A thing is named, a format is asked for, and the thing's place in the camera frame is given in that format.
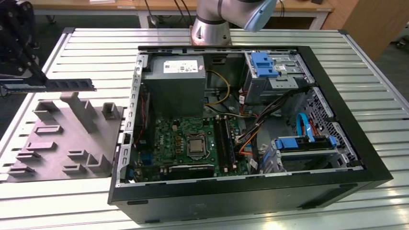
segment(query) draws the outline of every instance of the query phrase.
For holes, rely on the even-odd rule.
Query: yellow cable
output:
[[[247,145],[247,143],[250,142],[250,140],[254,138],[254,136],[255,136],[255,134],[258,133],[258,131],[259,131],[259,128],[258,128],[256,131],[252,133],[252,135],[250,136],[250,138],[247,139],[247,141],[243,143],[243,145],[242,145],[242,147],[240,147],[240,149],[239,149],[239,151],[238,151],[238,154],[243,153],[242,150],[243,150],[244,146]]]
[[[213,104],[218,104],[218,103],[223,102],[223,100],[227,99],[227,97],[229,97],[229,95],[230,95],[230,84],[229,84],[227,80],[221,76],[219,73],[217,73],[217,72],[213,71],[213,70],[207,70],[207,72],[214,73],[214,74],[223,80],[223,82],[225,82],[225,84],[226,84],[226,86],[227,86],[227,93],[226,93],[225,97],[223,97],[219,101],[215,101],[215,102],[210,102],[210,103],[205,103],[205,104],[203,104],[203,105],[213,105]]]

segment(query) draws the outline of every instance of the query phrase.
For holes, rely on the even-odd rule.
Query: white table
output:
[[[394,179],[322,209],[173,222],[157,229],[378,229],[409,224],[409,105],[347,35],[336,31],[231,30],[234,45],[310,46]],[[50,78],[91,78],[95,92],[79,92],[93,106],[126,106],[141,45],[189,45],[187,29],[75,29],[61,35],[45,63]],[[58,93],[30,93],[0,141],[0,173],[15,161],[37,119],[37,101]],[[6,175],[0,174],[0,181]],[[0,229],[131,229],[139,227],[106,204],[110,178],[0,184]]]

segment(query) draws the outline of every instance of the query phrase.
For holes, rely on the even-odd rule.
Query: screw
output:
[[[233,107],[233,106],[229,106],[229,110],[230,110],[230,112],[235,112],[235,108]]]

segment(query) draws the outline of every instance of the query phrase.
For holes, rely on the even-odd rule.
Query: cpu socket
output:
[[[187,135],[187,157],[193,160],[198,160],[203,158],[207,154],[206,144],[205,144],[205,136],[202,135]]]

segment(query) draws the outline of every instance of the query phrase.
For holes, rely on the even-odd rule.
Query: workbench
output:
[[[151,15],[179,15],[171,0],[146,0]],[[195,15],[197,0],[183,0],[189,12]],[[143,0],[117,0],[111,4],[90,5],[87,0],[30,0],[35,15],[137,15],[141,28],[149,28],[149,12]],[[178,0],[182,14],[187,16]],[[312,18],[311,30],[320,29],[332,7],[327,1],[320,5],[303,0],[283,0],[284,17]],[[280,5],[275,5],[272,17],[279,17]]]
[[[348,35],[338,31],[231,30],[233,45],[310,46],[394,179],[326,208],[143,225],[157,229],[390,229],[409,224],[409,105]],[[65,29],[42,68],[49,78],[90,78],[79,92],[93,106],[127,106],[137,47],[189,45],[187,29]],[[14,163],[37,117],[29,93],[0,141],[0,181]],[[110,178],[0,184],[0,229],[131,229],[139,227],[106,204]]]

